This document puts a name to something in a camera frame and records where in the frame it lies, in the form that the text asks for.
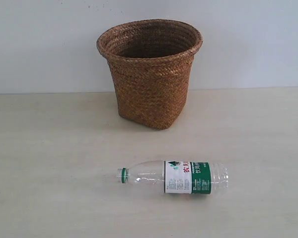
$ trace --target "tabletop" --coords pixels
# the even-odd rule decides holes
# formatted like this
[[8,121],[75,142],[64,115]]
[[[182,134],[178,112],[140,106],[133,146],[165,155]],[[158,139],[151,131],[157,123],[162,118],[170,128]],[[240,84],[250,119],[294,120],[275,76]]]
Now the tabletop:
[[[217,161],[228,189],[121,184],[150,160]],[[189,91],[167,130],[120,118],[114,93],[0,95],[0,238],[298,237],[298,88]]]

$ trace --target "clear plastic bottle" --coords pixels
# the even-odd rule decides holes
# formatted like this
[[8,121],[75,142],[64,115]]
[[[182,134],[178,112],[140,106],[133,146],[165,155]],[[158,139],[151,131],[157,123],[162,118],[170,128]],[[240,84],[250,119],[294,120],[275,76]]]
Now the clear plastic bottle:
[[227,168],[220,163],[149,161],[118,169],[121,183],[164,187],[165,193],[210,194],[227,188]]

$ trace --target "basket rim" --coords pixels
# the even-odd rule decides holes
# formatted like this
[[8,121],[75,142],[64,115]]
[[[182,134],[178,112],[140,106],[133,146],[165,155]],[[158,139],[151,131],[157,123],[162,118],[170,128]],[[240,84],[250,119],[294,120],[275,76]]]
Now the basket rim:
[[[180,52],[180,53],[177,53],[174,55],[164,56],[164,57],[129,58],[129,57],[124,57],[124,56],[118,56],[118,55],[108,52],[101,43],[101,40],[103,38],[107,37],[109,34],[113,33],[118,28],[141,25],[141,24],[145,24],[145,23],[157,23],[157,22],[168,22],[168,23],[172,23],[172,24],[175,24],[178,26],[184,26],[184,27],[190,29],[196,37],[196,42],[195,42],[194,46],[192,46],[191,48],[189,48],[183,52]],[[128,22],[128,23],[123,23],[123,24],[109,28],[108,30],[106,30],[104,33],[102,33],[99,36],[99,38],[96,41],[96,47],[97,47],[99,53],[103,57],[105,57],[107,60],[124,61],[124,62],[129,62],[129,63],[141,63],[141,62],[157,63],[157,62],[168,62],[168,61],[172,61],[172,60],[176,60],[176,59],[183,59],[186,57],[191,57],[200,49],[202,42],[203,42],[203,38],[202,38],[201,33],[195,27],[193,27],[192,25],[190,25],[186,22],[177,21],[177,20],[169,20],[169,19],[149,19],[149,20],[140,20],[140,21],[132,21],[132,22]]]

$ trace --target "white wall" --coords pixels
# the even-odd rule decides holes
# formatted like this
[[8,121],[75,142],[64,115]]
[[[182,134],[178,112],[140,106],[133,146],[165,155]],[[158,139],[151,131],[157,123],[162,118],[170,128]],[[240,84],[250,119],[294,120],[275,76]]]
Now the white wall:
[[191,89],[298,86],[298,0],[0,0],[0,93],[113,91],[95,41],[149,18],[202,32]]

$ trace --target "plastic bottle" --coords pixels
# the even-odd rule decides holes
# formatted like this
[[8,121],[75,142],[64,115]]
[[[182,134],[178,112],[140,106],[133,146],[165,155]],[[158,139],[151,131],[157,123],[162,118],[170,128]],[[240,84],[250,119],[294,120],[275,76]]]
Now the plastic bottle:
[[121,183],[164,187],[165,193],[210,194],[227,188],[227,168],[219,163],[149,161],[118,169]]

